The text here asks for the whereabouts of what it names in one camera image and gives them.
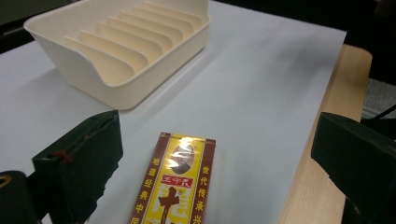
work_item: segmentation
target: product package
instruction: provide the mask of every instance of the product package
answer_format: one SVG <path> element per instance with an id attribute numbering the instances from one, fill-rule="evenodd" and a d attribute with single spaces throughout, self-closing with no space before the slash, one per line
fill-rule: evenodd
<path id="1" fill-rule="evenodd" d="M 161 133 L 128 224 L 202 224 L 216 141 Z"/>

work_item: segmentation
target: storage bin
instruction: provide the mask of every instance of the storage bin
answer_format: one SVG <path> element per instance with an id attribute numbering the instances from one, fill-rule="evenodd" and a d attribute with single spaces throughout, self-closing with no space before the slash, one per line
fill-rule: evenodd
<path id="1" fill-rule="evenodd" d="M 24 28 L 71 85 L 122 110 L 205 47 L 207 8 L 207 0 L 84 0 Z"/>

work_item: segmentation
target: dish rack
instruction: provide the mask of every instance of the dish rack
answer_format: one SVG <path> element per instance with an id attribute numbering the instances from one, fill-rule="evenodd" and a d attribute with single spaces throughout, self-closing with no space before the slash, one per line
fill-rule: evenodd
<path id="1" fill-rule="evenodd" d="M 208 0 L 84 0 L 24 28 L 71 85 L 122 110 L 205 47 L 207 8 Z"/>

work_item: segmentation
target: dark floor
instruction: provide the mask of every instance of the dark floor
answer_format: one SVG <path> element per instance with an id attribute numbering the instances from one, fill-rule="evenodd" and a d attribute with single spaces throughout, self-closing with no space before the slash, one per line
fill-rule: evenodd
<path id="1" fill-rule="evenodd" d="M 346 44 L 367 49 L 372 53 L 370 77 L 396 86 L 396 4 L 386 6 L 387 10 L 378 10 L 377 3 L 378 1 L 396 3 L 396 0 L 217 1 L 345 30 Z M 382 16 L 375 15 L 378 11 L 382 12 Z M 26 19 L 0 26 L 0 53 L 33 40 L 21 28 Z M 5 30 L 13 31 L 3 35 Z"/>

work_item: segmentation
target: white table surface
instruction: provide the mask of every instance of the white table surface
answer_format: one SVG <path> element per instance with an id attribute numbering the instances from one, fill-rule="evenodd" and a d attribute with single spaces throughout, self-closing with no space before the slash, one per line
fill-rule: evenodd
<path id="1" fill-rule="evenodd" d="M 207 47 L 134 110 L 90 223 L 126 223 L 160 132 L 213 138 L 205 223 L 276 223 L 346 33 L 210 2 Z M 0 55 L 0 171 L 110 110 L 66 83 L 36 42 Z"/>

